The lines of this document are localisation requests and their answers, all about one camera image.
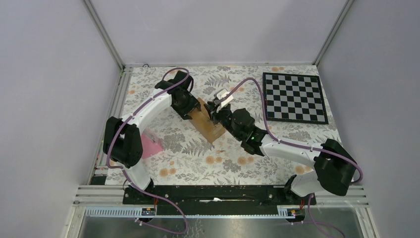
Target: black clamp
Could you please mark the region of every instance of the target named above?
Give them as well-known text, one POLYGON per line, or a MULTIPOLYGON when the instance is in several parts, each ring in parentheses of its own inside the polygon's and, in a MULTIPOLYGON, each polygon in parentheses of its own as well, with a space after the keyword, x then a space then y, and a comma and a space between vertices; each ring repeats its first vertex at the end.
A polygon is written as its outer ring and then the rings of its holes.
MULTIPOLYGON (((355 162, 340 143, 333 139, 327 139, 321 146, 324 150, 337 153, 355 162)), ((324 152, 321 152, 319 156, 315 157, 314 161, 315 172, 321 186, 332 194, 345 196, 356 167, 336 156, 324 152)))
MULTIPOLYGON (((110 117, 106 121, 103 145, 105 154, 108 154, 111 142, 122 124, 123 121, 115 117, 110 117)), ((126 168, 130 168, 139 162, 143 154, 140 132, 136 125, 127 124, 120 134, 124 135, 124 138, 118 135, 112 148, 111 159, 122 163, 126 168)))
POLYGON ((234 112, 230 109, 230 104, 218 110, 220 101, 214 99, 204 105, 211 121, 214 124, 220 123, 222 126, 241 141, 241 147, 250 154, 264 156, 260 146, 261 141, 267 134, 266 130, 255 126, 255 119, 249 114, 245 108, 237 109, 234 112))
MULTIPOLYGON (((179 83, 182 79, 187 76, 187 73, 178 71, 173 79, 168 81, 160 81, 155 85, 155 88, 167 89, 170 86, 179 83)), ((188 87, 192 84, 193 78, 189 76, 182 84, 178 87, 170 89, 167 93, 172 96, 171 107, 179 114, 184 120, 191 120, 191 116, 188 113, 192 112, 195 108, 201 110, 200 102, 195 98, 189 91, 188 87)))

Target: chessboard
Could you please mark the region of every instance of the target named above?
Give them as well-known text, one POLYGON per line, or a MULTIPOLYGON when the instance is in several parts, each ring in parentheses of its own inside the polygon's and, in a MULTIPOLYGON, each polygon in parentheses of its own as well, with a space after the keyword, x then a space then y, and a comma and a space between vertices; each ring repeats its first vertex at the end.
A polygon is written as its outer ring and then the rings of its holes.
POLYGON ((328 124, 318 76, 263 73, 267 120, 328 124))

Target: floral tablecloth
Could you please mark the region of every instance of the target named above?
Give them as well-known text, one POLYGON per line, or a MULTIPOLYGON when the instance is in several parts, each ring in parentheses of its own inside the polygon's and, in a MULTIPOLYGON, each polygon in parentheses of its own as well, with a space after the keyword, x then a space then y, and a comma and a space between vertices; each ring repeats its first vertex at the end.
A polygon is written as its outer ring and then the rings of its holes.
MULTIPOLYGON (((213 99, 216 91, 236 86, 247 77, 254 77, 262 87, 263 72, 318 75, 313 65, 299 66, 195 66, 186 67, 194 78, 192 91, 196 98, 213 99)), ((154 85, 171 67, 134 68, 123 114, 130 112, 150 96, 154 85)), ((175 71, 168 75, 171 79, 175 71)), ((327 110, 327 125, 269 121, 269 129, 276 135, 304 142, 324 142, 327 138, 340 141, 331 109, 323 92, 327 110)), ((232 110, 246 108, 255 118, 256 125, 264 128, 260 94, 251 82, 245 83, 233 95, 232 110)), ((155 184, 159 185, 236 185, 285 184, 291 175, 311 171, 295 162, 276 157, 247 154, 240 142, 229 132, 213 145, 172 109, 163 111, 149 126, 161 138, 164 150, 141 162, 155 184)), ((120 169, 110 169, 105 184, 123 184, 120 169)))

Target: cable clip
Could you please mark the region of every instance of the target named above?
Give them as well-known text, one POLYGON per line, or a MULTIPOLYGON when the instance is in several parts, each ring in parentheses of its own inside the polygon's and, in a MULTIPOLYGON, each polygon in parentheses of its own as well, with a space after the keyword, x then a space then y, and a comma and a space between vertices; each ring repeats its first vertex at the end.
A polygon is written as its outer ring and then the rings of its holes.
POLYGON ((136 118, 136 115, 134 115, 135 111, 130 112, 130 115, 128 117, 131 117, 130 120, 133 120, 134 118, 136 118))
POLYGON ((151 98, 153 101, 155 100, 154 95, 153 95, 153 91, 150 93, 150 98, 151 98))

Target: gray wall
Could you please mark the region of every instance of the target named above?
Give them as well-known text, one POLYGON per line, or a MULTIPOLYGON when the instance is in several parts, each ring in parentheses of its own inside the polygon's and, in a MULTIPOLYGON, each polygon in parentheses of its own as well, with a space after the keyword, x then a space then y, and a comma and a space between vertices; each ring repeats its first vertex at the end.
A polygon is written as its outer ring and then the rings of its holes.
POLYGON ((0 2, 0 237, 59 237, 118 69, 80 0, 0 2))
POLYGON ((319 67, 381 237, 420 234, 420 1, 356 1, 319 67))
POLYGON ((127 63, 312 62, 345 0, 92 0, 127 63))

